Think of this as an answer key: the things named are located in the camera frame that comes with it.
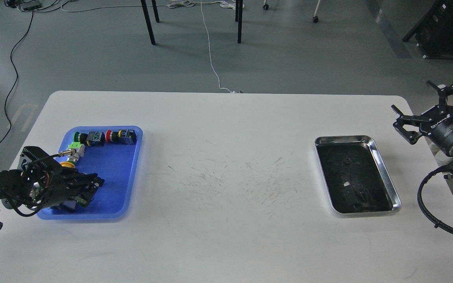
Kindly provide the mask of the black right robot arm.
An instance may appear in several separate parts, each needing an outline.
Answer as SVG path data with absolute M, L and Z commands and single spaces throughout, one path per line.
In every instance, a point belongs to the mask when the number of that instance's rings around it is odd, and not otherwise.
M 448 86 L 437 85 L 431 81 L 426 83 L 437 92 L 438 103 L 419 115 L 404 114 L 392 105 L 398 115 L 393 127 L 409 144 L 413 145 L 419 138 L 426 137 L 444 156 L 451 158 L 451 161 L 440 165 L 423 178 L 417 190 L 417 204 L 435 228 L 453 235 L 453 227 L 435 217 L 422 198 L 422 190 L 433 176 L 442 174 L 446 183 L 453 182 L 453 83 Z

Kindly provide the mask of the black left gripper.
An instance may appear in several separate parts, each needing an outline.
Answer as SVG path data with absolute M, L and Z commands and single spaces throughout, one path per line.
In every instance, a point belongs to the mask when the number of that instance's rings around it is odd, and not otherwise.
M 73 187 L 102 187 L 105 183 L 97 173 L 78 173 L 76 168 L 62 165 L 55 155 L 47 154 L 38 146 L 24 147 L 18 168 L 27 182 L 19 202 L 31 211 L 59 206 L 68 200 L 87 207 L 98 189 L 84 189 L 76 194 Z

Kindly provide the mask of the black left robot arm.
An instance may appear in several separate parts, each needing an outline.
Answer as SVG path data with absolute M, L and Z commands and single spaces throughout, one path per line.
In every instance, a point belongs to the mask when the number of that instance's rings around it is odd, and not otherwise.
M 69 201 L 87 207 L 104 179 L 96 173 L 65 167 L 55 159 L 73 153 L 66 150 L 49 155 L 37 146 L 24 147 L 18 169 L 0 171 L 2 203 L 22 217 L 33 216 L 43 208 L 65 209 Z

